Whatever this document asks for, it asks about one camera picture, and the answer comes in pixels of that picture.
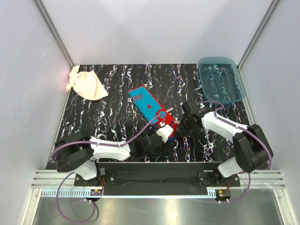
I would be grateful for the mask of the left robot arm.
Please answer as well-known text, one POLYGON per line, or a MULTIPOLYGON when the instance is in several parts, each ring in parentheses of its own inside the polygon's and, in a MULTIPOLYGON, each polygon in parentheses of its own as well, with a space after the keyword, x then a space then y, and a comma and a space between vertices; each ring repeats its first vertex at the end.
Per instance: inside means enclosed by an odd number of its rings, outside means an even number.
POLYGON ((158 154, 169 136, 159 129, 146 137, 135 136, 127 142, 113 142, 92 137, 84 130, 58 140, 51 160, 56 163, 58 172, 74 172, 95 186, 101 181, 95 160, 139 161, 147 153, 158 154))

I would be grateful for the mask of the pink towel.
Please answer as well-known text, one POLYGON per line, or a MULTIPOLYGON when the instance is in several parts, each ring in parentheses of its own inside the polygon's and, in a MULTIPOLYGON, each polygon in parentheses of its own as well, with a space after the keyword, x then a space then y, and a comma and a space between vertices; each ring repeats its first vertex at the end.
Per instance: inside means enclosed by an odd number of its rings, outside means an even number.
POLYGON ((80 65, 74 66, 69 73, 65 91, 73 89, 84 99, 97 101, 108 96, 107 91, 94 71, 79 72, 80 65))

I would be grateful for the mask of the red blue patterned towel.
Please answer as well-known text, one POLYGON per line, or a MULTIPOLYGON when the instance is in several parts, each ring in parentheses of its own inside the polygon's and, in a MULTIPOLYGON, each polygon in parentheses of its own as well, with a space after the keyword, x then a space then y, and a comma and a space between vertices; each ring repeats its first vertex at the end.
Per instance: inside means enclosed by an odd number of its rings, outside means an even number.
POLYGON ((132 102, 142 113, 147 121, 152 120, 155 116, 158 116, 151 122, 156 128, 161 128, 161 123, 169 125, 173 131, 168 136, 167 142, 172 142, 176 138, 176 129, 178 124, 175 122, 173 116, 167 112, 167 110, 158 102, 152 93, 144 86, 132 89, 128 92, 132 102))

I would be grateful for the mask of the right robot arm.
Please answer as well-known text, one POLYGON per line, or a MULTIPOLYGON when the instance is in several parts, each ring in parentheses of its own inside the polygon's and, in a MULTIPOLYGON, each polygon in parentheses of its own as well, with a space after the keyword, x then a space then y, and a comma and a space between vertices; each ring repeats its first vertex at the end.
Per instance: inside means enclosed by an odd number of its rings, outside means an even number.
POLYGON ((183 117, 177 127, 177 133, 190 137, 196 128, 213 131, 229 140, 234 147, 234 157, 221 163, 213 173, 214 183, 223 186, 230 176, 238 173, 251 173, 267 164, 268 170, 272 164, 273 152, 262 128, 253 124, 251 126, 233 122, 220 114, 220 107, 212 110, 201 108, 201 102, 189 101, 182 104, 183 117))

